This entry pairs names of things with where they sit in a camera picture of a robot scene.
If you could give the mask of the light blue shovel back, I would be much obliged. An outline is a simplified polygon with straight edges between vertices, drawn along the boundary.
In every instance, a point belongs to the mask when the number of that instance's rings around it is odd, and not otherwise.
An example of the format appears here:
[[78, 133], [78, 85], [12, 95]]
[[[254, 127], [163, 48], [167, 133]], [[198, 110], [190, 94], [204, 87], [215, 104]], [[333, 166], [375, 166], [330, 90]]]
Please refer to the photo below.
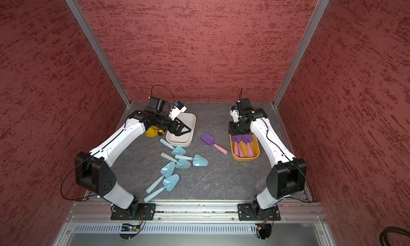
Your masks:
[[185, 155], [186, 154], [186, 150], [184, 148], [179, 147], [179, 146], [175, 147], [175, 146], [171, 145], [169, 142], [167, 142], [165, 139], [161, 138], [160, 142], [163, 145], [167, 146], [169, 149], [171, 149], [172, 150], [171, 153], [173, 155]]

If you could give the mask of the yellow storage box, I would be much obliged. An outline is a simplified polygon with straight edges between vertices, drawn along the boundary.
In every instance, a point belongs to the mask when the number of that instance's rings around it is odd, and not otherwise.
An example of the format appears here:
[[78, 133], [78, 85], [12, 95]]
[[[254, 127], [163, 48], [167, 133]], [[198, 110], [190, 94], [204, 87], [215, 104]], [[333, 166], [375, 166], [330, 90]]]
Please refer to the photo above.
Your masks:
[[238, 136], [230, 135], [231, 153], [236, 161], [250, 162], [257, 159], [261, 151], [255, 135], [244, 136], [245, 141], [239, 140]]

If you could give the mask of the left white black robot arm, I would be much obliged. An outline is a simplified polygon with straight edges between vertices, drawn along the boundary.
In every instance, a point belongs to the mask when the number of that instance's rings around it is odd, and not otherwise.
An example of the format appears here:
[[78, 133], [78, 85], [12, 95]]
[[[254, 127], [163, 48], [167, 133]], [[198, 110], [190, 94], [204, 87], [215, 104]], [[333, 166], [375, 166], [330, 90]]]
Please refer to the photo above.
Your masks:
[[191, 128], [177, 117], [169, 117], [146, 110], [130, 114], [124, 125], [101, 145], [90, 152], [79, 152], [75, 157], [75, 182], [96, 193], [126, 213], [127, 217], [138, 217], [138, 199], [118, 182], [111, 167], [120, 154], [147, 129], [156, 126], [175, 136], [191, 132]]

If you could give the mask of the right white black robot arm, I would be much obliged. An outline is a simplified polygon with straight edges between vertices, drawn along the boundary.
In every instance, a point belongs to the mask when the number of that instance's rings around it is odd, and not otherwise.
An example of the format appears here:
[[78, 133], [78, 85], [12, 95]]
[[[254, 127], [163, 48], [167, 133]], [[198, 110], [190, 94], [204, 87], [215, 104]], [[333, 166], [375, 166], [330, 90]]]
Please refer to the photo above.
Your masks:
[[230, 110], [233, 121], [228, 132], [236, 158], [255, 158], [260, 144], [271, 165], [266, 188], [255, 196], [254, 212], [261, 215], [280, 201], [291, 198], [305, 189], [307, 163], [296, 158], [275, 133], [268, 115], [262, 108], [254, 108], [248, 98], [240, 99]]

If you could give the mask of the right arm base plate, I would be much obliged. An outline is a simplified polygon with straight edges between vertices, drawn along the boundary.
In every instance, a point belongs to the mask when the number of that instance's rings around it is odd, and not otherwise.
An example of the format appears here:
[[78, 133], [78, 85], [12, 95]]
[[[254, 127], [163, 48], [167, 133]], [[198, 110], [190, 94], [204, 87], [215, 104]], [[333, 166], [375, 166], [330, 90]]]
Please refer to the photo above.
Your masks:
[[257, 202], [240, 203], [237, 205], [240, 221], [280, 221], [279, 208], [274, 205], [268, 209], [261, 209]]

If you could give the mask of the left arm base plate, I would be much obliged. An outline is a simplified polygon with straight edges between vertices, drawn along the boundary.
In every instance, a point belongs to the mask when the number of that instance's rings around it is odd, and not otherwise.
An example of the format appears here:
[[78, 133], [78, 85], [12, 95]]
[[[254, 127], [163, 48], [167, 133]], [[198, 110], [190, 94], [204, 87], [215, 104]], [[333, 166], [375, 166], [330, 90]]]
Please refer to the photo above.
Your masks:
[[122, 209], [113, 205], [111, 209], [111, 220], [153, 220], [155, 214], [155, 203], [136, 203], [128, 209]]

